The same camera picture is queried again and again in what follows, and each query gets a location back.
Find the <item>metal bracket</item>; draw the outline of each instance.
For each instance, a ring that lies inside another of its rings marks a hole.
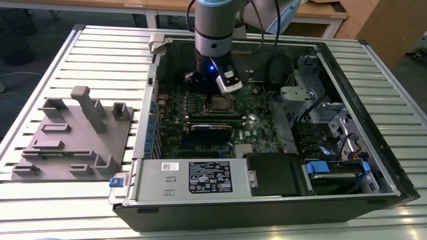
[[[248,174],[248,184],[250,189],[256,189],[258,187],[258,181],[256,180],[256,173],[253,170],[246,171]]]
[[[305,101],[310,98],[306,90],[298,86],[284,86],[280,88],[282,106],[290,113],[297,113],[305,105]]]
[[[345,108],[345,106],[340,102],[321,103],[316,109],[318,120],[321,120],[321,121],[332,120],[333,117],[336,116],[337,112],[340,112],[344,108]]]
[[[162,50],[165,50],[166,46],[165,44],[168,41],[165,41],[165,35],[164,34],[152,34],[149,37],[149,42],[148,42],[148,48],[149,48],[149,53],[150,54],[157,54]]]
[[[122,178],[124,179],[124,187],[128,186],[128,182],[129,182],[129,178],[130,178],[130,174],[129,172],[118,172],[113,175],[113,178]],[[110,205],[113,204],[118,204],[122,202],[121,199],[116,198],[116,188],[117,187],[110,187],[109,188],[109,194],[108,194],[108,203]]]

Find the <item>black cable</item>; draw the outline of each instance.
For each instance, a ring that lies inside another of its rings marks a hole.
[[[250,1],[250,4],[252,4],[252,7],[253,7],[253,10],[254,10],[254,13],[256,13],[256,17],[257,17],[257,21],[258,21],[258,28],[260,28],[260,45],[258,45],[256,51],[253,51],[250,53],[250,55],[253,55],[253,54],[257,54],[261,51],[262,46],[264,46],[264,27],[262,27],[262,21],[261,21],[260,13],[258,13],[258,10],[257,10],[257,8],[254,6],[253,1]]]
[[[270,52],[270,56],[268,57],[268,59],[270,59],[274,56],[274,52],[276,52],[276,48],[277,48],[277,43],[278,43],[278,35],[280,35],[280,7],[278,7],[278,2],[277,0],[273,0],[273,5],[274,5],[274,11],[277,14],[277,29],[274,32],[274,39],[273,39],[273,47],[272,47],[272,52]],[[258,68],[250,73],[250,75],[253,76],[262,68],[265,67],[265,64],[260,65]]]
[[[341,140],[341,143],[340,143],[340,146],[338,146],[338,149],[337,149],[337,152],[336,152],[334,161],[338,161],[338,160],[340,160],[346,139],[348,139],[352,135],[356,135],[356,134],[354,134],[353,132],[349,132],[349,133],[345,135],[344,139]]]
[[[278,42],[278,35],[280,35],[280,6],[278,6],[278,2],[277,0],[273,0],[273,4],[274,4],[274,11],[277,14],[277,30],[274,33],[274,40],[273,40],[273,48],[272,48],[272,54],[274,54],[276,52],[276,48],[277,48],[277,42]]]
[[[274,59],[277,58],[282,58],[284,61],[288,63],[289,65],[289,68],[290,68],[290,71],[289,71],[289,75],[293,73],[294,71],[294,66],[293,66],[293,62],[292,60],[289,59],[289,57],[286,55],[284,55],[282,53],[277,53],[274,54],[266,61],[265,63],[265,68],[264,68],[264,81],[268,83],[270,82],[270,67],[272,67],[272,63],[274,61]],[[281,71],[282,71],[282,74],[280,75],[280,78],[285,78],[285,75],[286,75],[286,72],[285,72],[286,68],[281,68]]]
[[[194,4],[196,0],[190,0],[190,3],[188,4],[188,8],[186,8],[186,15],[185,15],[185,20],[186,20],[186,28],[189,32],[194,32],[194,29],[192,27],[189,27],[189,10]]]
[[[304,113],[298,116],[297,121],[300,122],[302,120],[302,118],[305,117],[305,115],[309,114],[309,112],[314,109],[316,106],[318,106],[318,104],[321,103],[321,101],[325,99],[326,97],[326,93],[324,92],[321,94],[321,96],[318,96],[318,98],[313,101],[312,105],[309,106],[309,108],[306,108],[306,110],[304,111]]]
[[[286,139],[286,138],[284,138],[278,133],[276,133],[274,134],[278,138],[281,138],[284,141],[286,141],[286,142],[290,142],[290,143],[297,143],[296,141],[292,141],[292,140],[289,140],[289,139]]]

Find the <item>wires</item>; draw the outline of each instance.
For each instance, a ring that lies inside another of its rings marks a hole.
[[[185,20],[186,20],[186,28],[189,32],[194,32],[194,29],[192,27],[189,27],[189,10],[194,4],[196,0],[190,0],[190,3],[188,4],[188,8],[186,8],[186,15],[185,15]]]
[[[345,142],[346,142],[346,139],[352,136],[352,135],[356,135],[353,132],[349,132],[344,139],[341,140],[341,143],[340,143],[340,146],[338,146],[338,149],[337,149],[337,152],[336,152],[336,157],[334,157],[334,161],[338,161],[341,159],[341,153],[342,153],[342,149],[344,149],[344,146],[345,146]]]
[[[324,92],[321,94],[321,96],[313,101],[312,105],[309,106],[309,108],[306,108],[306,110],[304,111],[304,113],[298,116],[297,121],[300,122],[304,117],[309,114],[309,112],[314,109],[316,106],[318,106],[318,104],[321,103],[321,101],[325,99],[326,97],[326,93]]]
[[[253,55],[253,54],[257,54],[261,51],[262,46],[264,46],[264,27],[262,27],[262,21],[261,21],[260,13],[258,13],[258,10],[257,10],[257,8],[254,6],[253,1],[250,1],[250,4],[252,4],[252,7],[253,7],[253,10],[254,10],[254,13],[256,13],[256,17],[257,17],[257,21],[258,21],[258,29],[260,29],[260,45],[258,45],[256,51],[253,51],[250,53],[250,55]]]
[[[174,19],[174,20],[176,20],[176,19],[180,19],[182,16],[166,16],[166,15],[165,15],[164,17],[165,17],[168,20],[169,20],[169,19]]]
[[[353,144],[357,146],[357,150],[354,151],[353,154],[349,154],[349,155],[346,156],[346,159],[348,159],[348,160],[356,160],[357,155],[361,153],[361,146],[360,146],[360,144],[357,143],[357,140],[353,141]]]
[[[272,101],[272,98],[276,94],[280,94],[280,92],[274,91],[270,95],[269,95],[269,98],[268,98],[268,103],[270,103]]]

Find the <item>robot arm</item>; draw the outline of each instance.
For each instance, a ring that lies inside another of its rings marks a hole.
[[[260,15],[262,30],[276,33],[278,19],[274,0],[252,0]],[[280,11],[280,33],[288,27],[301,0],[276,0]],[[230,61],[233,30],[237,19],[260,28],[258,18],[249,0],[196,0],[193,77],[198,82],[216,81],[221,94],[242,87]]]

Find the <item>blue latch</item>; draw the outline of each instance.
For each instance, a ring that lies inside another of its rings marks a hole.
[[[156,111],[157,110],[157,103],[156,102],[150,102],[150,110]]]
[[[152,146],[149,144],[145,144],[145,147],[144,147],[145,153],[148,153],[150,150],[152,150]]]
[[[308,174],[329,173],[329,167],[325,161],[310,161],[305,164]]]
[[[361,167],[362,167],[364,173],[366,173],[368,171],[370,171],[369,164],[368,164],[365,161],[361,163]]]
[[[125,185],[125,179],[122,177],[109,178],[109,187],[110,188],[122,188]]]
[[[320,146],[318,148],[325,155],[330,155],[330,151],[328,151],[322,146]]]
[[[148,118],[148,123],[154,124],[154,118],[152,116],[149,116],[149,118]]]

